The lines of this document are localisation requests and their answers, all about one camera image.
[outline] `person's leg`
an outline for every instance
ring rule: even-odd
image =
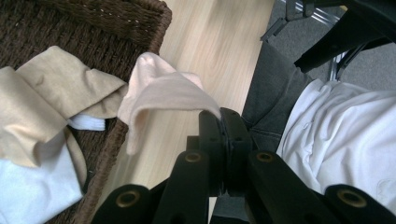
[[[268,43],[262,43],[242,113],[260,150],[276,152],[291,110],[312,80]]]

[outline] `wicker basket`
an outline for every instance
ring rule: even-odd
[[[159,53],[172,17],[158,0],[6,0],[0,10],[1,67],[18,69],[56,45],[124,81],[140,54]],[[86,194],[49,223],[91,222],[127,131],[118,119],[101,133],[72,131],[88,166]]]

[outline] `chair leg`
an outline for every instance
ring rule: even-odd
[[[357,46],[381,38],[382,35],[351,11],[337,22],[317,44],[302,55],[294,64],[307,73],[333,57]]]

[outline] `white shirt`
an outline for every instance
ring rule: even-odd
[[[396,91],[311,82],[277,153],[309,188],[354,186],[396,214]]]

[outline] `towel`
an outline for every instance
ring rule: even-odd
[[[129,155],[137,152],[137,139],[145,131],[151,109],[207,110],[221,117],[218,104],[204,92],[197,75],[180,73],[159,56],[144,53],[137,59],[118,113],[129,126]]]

